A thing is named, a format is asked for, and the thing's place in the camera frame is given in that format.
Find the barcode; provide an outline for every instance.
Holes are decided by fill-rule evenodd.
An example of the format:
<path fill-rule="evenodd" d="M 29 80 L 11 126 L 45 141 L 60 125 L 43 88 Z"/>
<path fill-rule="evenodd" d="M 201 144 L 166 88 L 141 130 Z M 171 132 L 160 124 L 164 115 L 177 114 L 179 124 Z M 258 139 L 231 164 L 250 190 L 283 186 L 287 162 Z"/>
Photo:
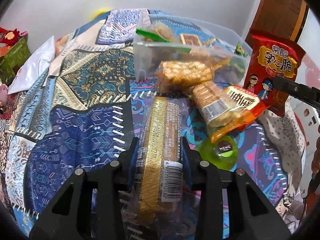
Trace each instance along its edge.
<path fill-rule="evenodd" d="M 164 161 L 161 202 L 181 200 L 182 164 Z"/>
<path fill-rule="evenodd" d="M 202 108 L 204 120 L 206 120 L 207 122 L 211 122 L 213 119 L 223 114 L 225 111 L 227 111 L 227 106 L 221 99 Z"/>

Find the cartoon character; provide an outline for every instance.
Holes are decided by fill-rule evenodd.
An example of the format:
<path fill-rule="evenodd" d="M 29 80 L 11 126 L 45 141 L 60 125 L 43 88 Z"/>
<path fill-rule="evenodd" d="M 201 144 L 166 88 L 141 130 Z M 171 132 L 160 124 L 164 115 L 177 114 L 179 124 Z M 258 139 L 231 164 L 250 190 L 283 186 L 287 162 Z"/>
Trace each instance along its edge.
<path fill-rule="evenodd" d="M 255 74 L 251 74 L 247 90 L 254 93 L 254 86 L 258 83 L 258 81 L 259 81 L 258 76 Z"/>
<path fill-rule="evenodd" d="M 262 100 L 265 101 L 268 99 L 268 94 L 272 89 L 272 80 L 270 78 L 265 78 L 262 82 L 262 91 L 258 94 L 258 97 Z"/>

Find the white pillow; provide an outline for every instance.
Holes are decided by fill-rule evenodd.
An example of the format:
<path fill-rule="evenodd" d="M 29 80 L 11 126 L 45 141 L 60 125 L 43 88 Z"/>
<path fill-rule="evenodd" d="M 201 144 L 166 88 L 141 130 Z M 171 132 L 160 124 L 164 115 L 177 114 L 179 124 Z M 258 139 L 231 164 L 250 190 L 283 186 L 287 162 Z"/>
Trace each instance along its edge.
<path fill-rule="evenodd" d="M 48 39 L 27 59 L 19 74 L 9 86 L 8 95 L 29 90 L 39 76 L 47 69 L 55 56 L 54 36 Z"/>

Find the packaged cracker bar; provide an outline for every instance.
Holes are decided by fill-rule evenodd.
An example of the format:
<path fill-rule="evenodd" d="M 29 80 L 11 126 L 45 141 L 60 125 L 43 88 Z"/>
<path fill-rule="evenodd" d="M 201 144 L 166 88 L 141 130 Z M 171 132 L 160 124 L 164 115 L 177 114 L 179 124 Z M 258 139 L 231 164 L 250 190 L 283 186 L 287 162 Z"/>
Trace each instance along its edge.
<path fill-rule="evenodd" d="M 246 112 L 250 112 L 252 114 L 252 118 L 256 119 L 268 108 L 256 94 L 238 85 L 229 86 L 223 91 L 225 91 L 227 95 L 242 109 L 241 116 L 244 116 Z M 246 124 L 237 127 L 236 130 L 242 131 L 249 124 L 250 122 L 247 122 Z"/>
<path fill-rule="evenodd" d="M 155 97 L 141 133 L 134 197 L 138 223 L 148 225 L 157 213 L 174 212 L 182 194 L 181 117 L 171 99 Z"/>
<path fill-rule="evenodd" d="M 225 126 L 240 117 L 240 107 L 212 81 L 194 86 L 192 98 L 209 128 Z"/>
<path fill-rule="evenodd" d="M 213 65 L 201 61 L 162 61 L 159 65 L 158 91 L 160 95 L 182 92 L 188 94 L 189 88 L 212 80 Z"/>
<path fill-rule="evenodd" d="M 252 30 L 252 56 L 244 88 L 258 95 L 269 110 L 284 117 L 288 94 L 273 88 L 272 80 L 281 76 L 291 81 L 297 77 L 305 51 L 294 41 L 271 33 Z"/>
<path fill-rule="evenodd" d="M 196 85 L 192 96 L 212 143 L 234 129 L 242 131 L 267 109 L 257 95 L 237 85 L 221 90 L 209 81 Z"/>

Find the white wall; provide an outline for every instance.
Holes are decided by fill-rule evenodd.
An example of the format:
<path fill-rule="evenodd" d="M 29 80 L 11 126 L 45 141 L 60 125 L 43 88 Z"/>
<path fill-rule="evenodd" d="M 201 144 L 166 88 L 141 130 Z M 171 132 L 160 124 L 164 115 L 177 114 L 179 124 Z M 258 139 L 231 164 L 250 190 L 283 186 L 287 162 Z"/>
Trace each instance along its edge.
<path fill-rule="evenodd" d="M 254 3 L 253 3 L 253 6 L 252 6 L 250 15 L 249 15 L 249 17 L 248 17 L 247 24 L 245 25 L 244 30 L 243 30 L 243 32 L 242 32 L 242 39 L 244 39 L 244 40 L 245 40 L 245 38 L 247 37 L 247 35 L 248 35 L 248 33 L 249 33 L 249 30 L 250 30 L 250 27 L 251 27 L 251 25 L 252 25 L 252 22 L 253 22 L 253 20 L 254 20 L 254 17 L 256 16 L 256 13 L 257 13 L 257 10 L 258 10 L 260 1 L 261 1 L 261 0 L 254 0 Z"/>
<path fill-rule="evenodd" d="M 94 10 L 150 8 L 206 20 L 244 32 L 255 0 L 14 0 L 0 21 L 3 28 L 28 31 L 30 50 L 50 36 L 71 33 L 87 23 Z"/>
<path fill-rule="evenodd" d="M 311 9 L 308 12 L 307 20 L 302 30 L 301 36 L 298 40 L 298 44 L 305 50 L 305 52 L 313 60 L 313 62 L 320 68 L 320 24 Z M 296 82 L 310 86 L 310 84 L 306 82 L 306 70 L 307 66 L 304 62 L 302 62 L 301 66 L 298 68 Z M 298 99 L 290 98 L 290 104 L 293 109 L 299 103 L 300 101 Z"/>

